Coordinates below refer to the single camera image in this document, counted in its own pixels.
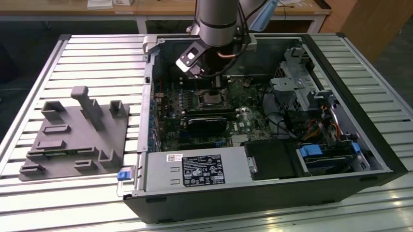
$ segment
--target black plastic bracket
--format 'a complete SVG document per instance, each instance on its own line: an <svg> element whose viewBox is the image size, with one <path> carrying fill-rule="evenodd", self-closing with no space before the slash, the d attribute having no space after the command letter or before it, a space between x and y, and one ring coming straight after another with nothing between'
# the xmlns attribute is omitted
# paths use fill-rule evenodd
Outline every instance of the black plastic bracket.
<svg viewBox="0 0 413 232"><path fill-rule="evenodd" d="M198 61L202 54L212 48L202 40L197 40L182 53L179 59L182 63L192 67L193 64Z"/></svg>
<svg viewBox="0 0 413 232"><path fill-rule="evenodd" d="M70 40L71 37L73 37L71 34L62 34L62 35L59 36L59 40Z"/></svg>
<svg viewBox="0 0 413 232"><path fill-rule="evenodd" d="M343 32L337 32L336 35L341 38L348 38L347 34Z"/></svg>

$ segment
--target wooden cabinet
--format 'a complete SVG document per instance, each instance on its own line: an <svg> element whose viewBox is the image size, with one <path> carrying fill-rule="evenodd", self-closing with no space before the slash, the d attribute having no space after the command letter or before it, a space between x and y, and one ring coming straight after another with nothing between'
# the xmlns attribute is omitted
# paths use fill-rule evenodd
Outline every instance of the wooden cabinet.
<svg viewBox="0 0 413 232"><path fill-rule="evenodd" d="M343 32L371 62L413 14L413 0L325 0L333 8L321 32Z"/></svg>

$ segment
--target blue latch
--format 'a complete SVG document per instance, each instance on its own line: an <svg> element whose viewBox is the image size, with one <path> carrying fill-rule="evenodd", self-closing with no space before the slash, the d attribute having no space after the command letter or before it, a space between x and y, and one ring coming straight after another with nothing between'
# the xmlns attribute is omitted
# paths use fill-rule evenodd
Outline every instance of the blue latch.
<svg viewBox="0 0 413 232"><path fill-rule="evenodd" d="M301 152L302 157L322 155L322 150L321 150L320 145L305 145L300 149L300 152Z"/></svg>
<svg viewBox="0 0 413 232"><path fill-rule="evenodd" d="M353 147L356 153L359 153L361 151L360 146L359 146L357 143L352 143L352 147Z"/></svg>
<svg viewBox="0 0 413 232"><path fill-rule="evenodd" d="M118 172L118 181L130 180L130 179L131 179L131 171Z"/></svg>

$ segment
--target aluminum slotted table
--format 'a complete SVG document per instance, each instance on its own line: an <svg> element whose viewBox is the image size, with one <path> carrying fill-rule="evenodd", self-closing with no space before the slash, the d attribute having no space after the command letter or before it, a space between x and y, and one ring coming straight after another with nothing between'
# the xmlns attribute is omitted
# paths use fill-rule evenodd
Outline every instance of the aluminum slotted table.
<svg viewBox="0 0 413 232"><path fill-rule="evenodd" d="M78 105L73 86L90 87L99 104L131 105L125 166L137 163L143 35L62 36L0 145L0 231L385 231L413 226L413 173L340 203L145 224L122 202L117 174L20 182L46 101ZM356 99L409 171L413 170L413 111L347 38L312 35ZM328 84L320 76L325 88Z"/></svg>

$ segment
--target white label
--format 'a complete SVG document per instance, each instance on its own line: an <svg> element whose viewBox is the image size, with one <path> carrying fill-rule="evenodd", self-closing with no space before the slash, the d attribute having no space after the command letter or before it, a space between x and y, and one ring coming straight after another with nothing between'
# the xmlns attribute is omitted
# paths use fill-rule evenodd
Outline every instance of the white label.
<svg viewBox="0 0 413 232"><path fill-rule="evenodd" d="M133 15L134 11L115 11L115 14Z"/></svg>
<svg viewBox="0 0 413 232"><path fill-rule="evenodd" d="M182 161L182 154L169 154L167 162Z"/></svg>
<svg viewBox="0 0 413 232"><path fill-rule="evenodd" d="M115 5L125 5L130 6L134 2L134 0L113 0Z"/></svg>
<svg viewBox="0 0 413 232"><path fill-rule="evenodd" d="M217 176L213 176L212 179L214 180L222 180L225 178L224 175L217 175Z"/></svg>

